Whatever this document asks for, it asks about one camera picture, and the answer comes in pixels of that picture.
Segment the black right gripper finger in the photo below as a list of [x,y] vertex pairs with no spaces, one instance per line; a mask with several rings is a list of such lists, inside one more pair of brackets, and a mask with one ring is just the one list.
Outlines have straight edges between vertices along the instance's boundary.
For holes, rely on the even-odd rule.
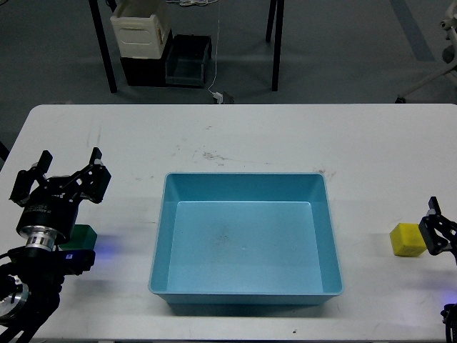
[[450,252],[456,256],[456,223],[442,215],[436,197],[429,199],[427,214],[418,228],[429,254],[437,256]]

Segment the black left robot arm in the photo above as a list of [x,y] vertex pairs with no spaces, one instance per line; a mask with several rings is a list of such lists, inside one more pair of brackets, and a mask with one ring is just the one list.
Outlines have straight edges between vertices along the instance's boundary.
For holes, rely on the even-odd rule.
[[49,151],[28,170],[16,176],[10,199],[22,207],[17,233],[22,247],[2,256],[2,342],[30,342],[38,329],[57,310],[64,280],[94,265],[96,232],[76,224],[83,200],[99,204],[111,180],[99,148],[89,163],[69,176],[46,177],[53,159]]

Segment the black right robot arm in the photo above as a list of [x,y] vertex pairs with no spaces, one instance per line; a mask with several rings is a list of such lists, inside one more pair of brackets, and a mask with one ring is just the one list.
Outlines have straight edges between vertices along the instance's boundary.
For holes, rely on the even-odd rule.
[[[456,223],[441,213],[436,197],[428,201],[428,211],[418,225],[428,253],[437,256],[450,252],[456,259]],[[456,342],[456,303],[446,304],[441,311],[446,341]]]

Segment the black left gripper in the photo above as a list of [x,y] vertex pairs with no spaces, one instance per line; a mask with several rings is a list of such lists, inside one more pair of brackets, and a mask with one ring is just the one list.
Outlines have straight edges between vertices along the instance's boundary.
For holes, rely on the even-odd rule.
[[101,158],[101,150],[94,147],[89,163],[82,170],[71,176],[46,179],[53,157],[43,150],[37,163],[28,170],[20,170],[9,197],[24,208],[16,227],[18,234],[26,237],[33,228],[44,227],[56,231],[58,240],[69,240],[80,202],[103,201],[111,174]]

